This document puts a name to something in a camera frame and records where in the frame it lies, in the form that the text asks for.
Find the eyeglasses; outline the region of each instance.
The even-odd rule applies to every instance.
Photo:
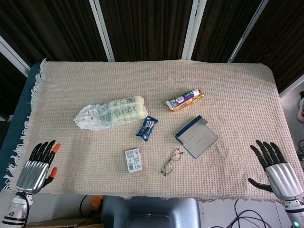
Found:
[[[180,152],[179,149],[176,149],[175,151],[173,151],[173,153],[171,154],[171,157],[168,161],[166,161],[161,168],[161,173],[163,173],[164,176],[167,176],[169,173],[172,172],[172,164],[171,161],[179,161],[181,159],[181,155],[183,154],[183,152]]]

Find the dark curtain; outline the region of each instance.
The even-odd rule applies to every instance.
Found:
[[[192,60],[226,63],[261,0],[207,0]]]
[[[192,0],[100,0],[116,61],[180,59]]]
[[[270,0],[234,62],[263,63],[282,92],[304,73],[304,2]]]
[[[0,53],[0,116],[13,115],[26,77]]]
[[[88,0],[1,0],[0,35],[29,65],[107,61]]]

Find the beige tablecloth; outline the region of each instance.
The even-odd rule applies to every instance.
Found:
[[[57,177],[43,189],[48,193],[274,200],[247,181],[268,183],[249,147],[255,139],[277,143],[303,183],[273,75],[262,64],[43,62],[37,79],[8,188],[14,189],[33,147],[53,139],[62,146],[52,164]],[[164,106],[194,88],[205,97],[174,113]],[[142,121],[101,132],[81,130],[73,122],[88,104],[134,95],[144,97],[149,115],[158,119],[148,142],[135,136]],[[174,135],[198,115],[218,140],[194,159]],[[132,148],[141,150],[140,173],[127,171],[124,151]],[[176,148],[184,154],[163,177],[162,164]]]

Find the robotic hand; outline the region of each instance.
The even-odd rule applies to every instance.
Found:
[[[273,192],[283,204],[288,217],[296,228],[304,228],[304,202],[299,200],[303,189],[291,165],[287,163],[281,150],[276,144],[259,140],[256,143],[262,153],[253,145],[250,148],[255,152],[261,163],[270,185],[260,184],[249,178],[248,181],[255,187]]]
[[[29,215],[29,209],[33,204],[32,195],[40,192],[47,184],[52,182],[57,173],[54,167],[51,174],[46,178],[48,169],[60,148],[57,144],[53,149],[55,140],[49,144],[39,143],[33,150],[29,160],[24,164],[16,184],[18,192],[7,211],[0,228],[21,228],[25,227]]]

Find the blanket fringe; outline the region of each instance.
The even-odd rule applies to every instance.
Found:
[[[37,110],[36,106],[37,106],[37,102],[36,100],[39,99],[39,93],[40,93],[40,88],[41,88],[41,84],[43,82],[44,79],[44,70],[46,68],[46,58],[41,62],[40,64],[40,71],[38,74],[36,74],[35,78],[35,84],[34,87],[31,89],[32,95],[31,95],[31,101],[30,101],[30,107],[31,107],[31,114],[33,112],[33,110]],[[30,116],[28,116],[28,121],[24,122],[24,130],[22,131],[22,136],[20,137],[20,139],[23,140],[23,144],[18,144],[16,149],[14,149],[14,152],[16,153],[16,155],[12,155],[11,158],[14,159],[14,163],[15,164],[9,164],[7,167],[7,171],[9,171],[9,175],[6,174],[4,176],[4,178],[6,178],[5,181],[5,190],[16,190],[16,183],[18,180],[17,175],[21,172],[21,169],[23,168],[22,166],[20,166],[20,163],[22,163],[24,155],[25,155],[25,141],[27,140],[27,137],[29,135],[29,131],[31,130],[33,125],[33,120],[30,118]]]

